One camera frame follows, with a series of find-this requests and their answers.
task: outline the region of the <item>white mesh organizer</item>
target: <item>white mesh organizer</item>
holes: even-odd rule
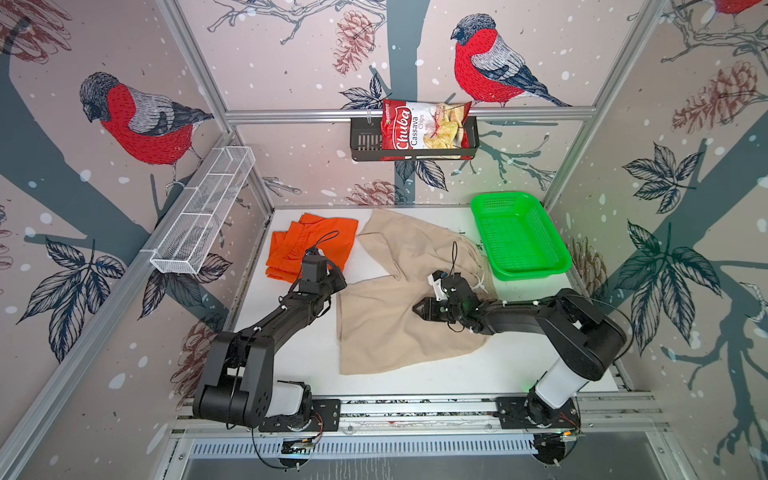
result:
[[[198,273],[255,162],[250,147],[224,147],[151,262],[162,273]]]

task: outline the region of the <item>bird head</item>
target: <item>bird head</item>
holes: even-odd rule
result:
[[[456,40],[462,47],[467,45],[467,42],[475,35],[475,33],[484,29],[494,30],[496,28],[496,22],[493,21],[490,15],[485,13],[475,13],[473,15],[467,15],[456,25],[451,34],[451,39]]]
[[[112,88],[117,87],[120,82],[110,74],[98,71],[86,78],[80,86],[80,102],[83,104],[83,112],[88,121],[94,121],[97,118],[101,121],[110,121],[112,116],[109,113],[109,103],[107,95]]]

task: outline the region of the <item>orange garment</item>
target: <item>orange garment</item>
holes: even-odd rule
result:
[[[323,241],[317,247],[344,271],[349,252],[355,243],[357,220],[304,214],[298,223],[291,222],[287,232],[272,232],[270,257],[266,260],[266,275],[288,283],[295,282],[299,277],[301,260],[306,249],[323,236],[331,237],[334,230],[338,230],[339,234]]]

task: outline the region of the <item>black shelf basket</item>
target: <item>black shelf basket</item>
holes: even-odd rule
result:
[[[384,157],[404,157],[405,160],[417,161],[458,160],[458,158],[440,158],[443,155],[474,158],[480,145],[478,121],[476,117],[467,117],[464,122],[464,135],[469,139],[469,148],[435,148],[420,150],[383,150],[382,118],[352,118],[349,133],[349,148],[354,161],[381,161]]]

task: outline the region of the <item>green basket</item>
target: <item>green basket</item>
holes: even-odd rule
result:
[[[499,280],[544,278],[571,268],[565,243],[533,195],[478,195],[472,199],[472,214]]]

